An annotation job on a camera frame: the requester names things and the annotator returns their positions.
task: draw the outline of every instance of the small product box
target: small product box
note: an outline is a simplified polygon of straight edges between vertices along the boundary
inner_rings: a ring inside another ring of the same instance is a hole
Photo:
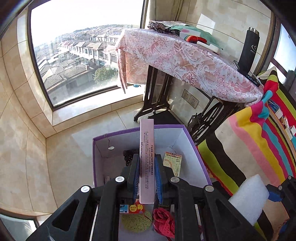
[[[283,117],[281,117],[281,118],[279,119],[279,121],[281,122],[281,124],[283,125],[283,127],[285,127],[284,118],[283,118]]]
[[[284,124],[285,124],[285,128],[288,128],[288,129],[290,130],[290,128],[289,128],[289,123],[288,123],[288,119],[287,119],[286,116],[284,117]]]
[[[120,205],[119,213],[128,213],[128,214],[143,214],[145,208],[143,204],[139,202],[139,199],[136,199],[135,204],[133,205]]]
[[[296,134],[296,128],[295,128],[295,126],[292,126],[292,127],[290,128],[290,130],[291,130],[291,132],[292,132],[292,135],[294,136],[294,135]]]
[[[291,131],[290,131],[289,127],[287,127],[287,128],[285,129],[285,131],[286,131],[286,133],[287,133],[287,135],[288,135],[289,139],[290,139],[290,140],[292,140],[292,138],[293,138],[293,135],[292,135],[292,133],[291,133]]]
[[[281,111],[281,109],[278,109],[278,110],[276,111],[276,117],[277,117],[278,119],[280,119],[282,116],[283,116],[283,112]]]
[[[267,103],[274,112],[278,111],[279,106],[273,100],[270,99],[267,101]]]
[[[140,203],[152,204],[155,198],[154,120],[140,120]]]

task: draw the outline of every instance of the colorful striped towel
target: colorful striped towel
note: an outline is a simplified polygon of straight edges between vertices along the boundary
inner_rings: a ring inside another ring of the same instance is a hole
[[[205,165],[232,196],[246,178],[259,174],[265,185],[279,186],[288,175],[296,176],[296,138],[290,141],[284,127],[267,105],[276,102],[289,125],[296,126],[295,101],[278,83],[275,69],[259,76],[264,81],[262,100],[233,114],[197,148]],[[271,240],[288,219],[283,205],[267,200],[255,228]]]

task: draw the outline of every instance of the small electronic device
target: small electronic device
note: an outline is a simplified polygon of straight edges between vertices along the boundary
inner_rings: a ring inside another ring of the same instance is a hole
[[[233,63],[235,64],[235,66],[237,67],[237,70],[239,71],[238,62],[236,60],[234,60]],[[244,76],[247,77],[257,87],[260,86],[259,80],[257,79],[257,77],[251,71],[249,71],[247,74],[244,74]]]

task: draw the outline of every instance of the wall socket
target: wall socket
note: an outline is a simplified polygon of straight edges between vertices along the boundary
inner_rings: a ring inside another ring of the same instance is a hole
[[[182,98],[186,100],[186,102],[188,102],[193,108],[197,107],[199,100],[191,95],[187,90],[183,91]]]

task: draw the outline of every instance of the black thermos bottle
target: black thermos bottle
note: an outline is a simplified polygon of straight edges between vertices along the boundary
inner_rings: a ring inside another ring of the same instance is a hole
[[[244,76],[249,73],[252,67],[257,52],[259,39],[259,32],[256,29],[249,27],[237,69],[238,72]]]

